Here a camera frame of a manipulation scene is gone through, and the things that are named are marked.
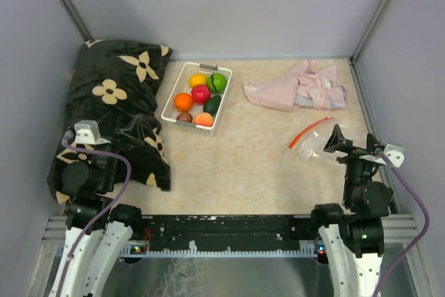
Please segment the clear orange zip bag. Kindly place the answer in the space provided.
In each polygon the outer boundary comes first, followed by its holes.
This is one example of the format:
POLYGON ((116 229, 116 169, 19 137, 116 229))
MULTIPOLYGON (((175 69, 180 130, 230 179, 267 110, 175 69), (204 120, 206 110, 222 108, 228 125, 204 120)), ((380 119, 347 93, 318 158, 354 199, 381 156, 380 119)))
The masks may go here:
POLYGON ((324 147, 332 135, 339 119, 332 116, 324 117, 303 129, 288 145, 290 150, 298 153, 299 157, 327 160, 324 147))

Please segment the brown passion fruit toy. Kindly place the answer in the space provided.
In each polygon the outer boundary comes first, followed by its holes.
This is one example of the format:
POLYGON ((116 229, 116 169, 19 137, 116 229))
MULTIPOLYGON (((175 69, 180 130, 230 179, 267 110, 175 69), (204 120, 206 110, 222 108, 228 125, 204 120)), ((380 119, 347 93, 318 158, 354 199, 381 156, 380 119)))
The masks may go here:
POLYGON ((181 112, 176 117, 176 121, 192 123, 193 122, 193 116, 189 112, 181 112))

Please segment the peach toy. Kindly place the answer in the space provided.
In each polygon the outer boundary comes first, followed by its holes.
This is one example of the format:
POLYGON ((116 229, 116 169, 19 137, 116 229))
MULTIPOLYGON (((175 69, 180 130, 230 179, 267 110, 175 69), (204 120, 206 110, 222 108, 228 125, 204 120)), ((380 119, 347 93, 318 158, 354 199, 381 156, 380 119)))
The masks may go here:
POLYGON ((214 123, 213 116, 210 113, 202 112, 193 117, 192 123, 204 127, 212 127, 214 123))

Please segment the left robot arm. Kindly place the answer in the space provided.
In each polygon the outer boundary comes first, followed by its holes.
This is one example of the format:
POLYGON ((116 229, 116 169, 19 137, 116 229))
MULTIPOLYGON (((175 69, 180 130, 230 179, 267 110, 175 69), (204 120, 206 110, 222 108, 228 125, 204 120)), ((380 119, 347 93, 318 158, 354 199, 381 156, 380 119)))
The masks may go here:
POLYGON ((159 125, 144 114, 106 116, 63 135, 49 181, 69 204, 50 296, 101 296, 121 249, 143 234, 141 209, 120 199, 130 182, 169 178, 159 125))

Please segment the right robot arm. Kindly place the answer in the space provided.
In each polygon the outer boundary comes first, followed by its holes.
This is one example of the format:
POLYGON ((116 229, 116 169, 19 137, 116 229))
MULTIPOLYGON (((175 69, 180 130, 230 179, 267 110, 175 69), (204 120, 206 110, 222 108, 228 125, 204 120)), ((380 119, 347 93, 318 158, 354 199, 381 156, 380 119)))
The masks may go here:
POLYGON ((382 146, 368 134, 366 147, 345 138, 335 125, 324 152, 340 152, 345 165, 343 203, 318 204, 311 211, 311 232, 321 238, 335 296, 374 296, 385 251, 382 218, 389 215, 393 191, 373 180, 380 164, 371 160, 382 146))

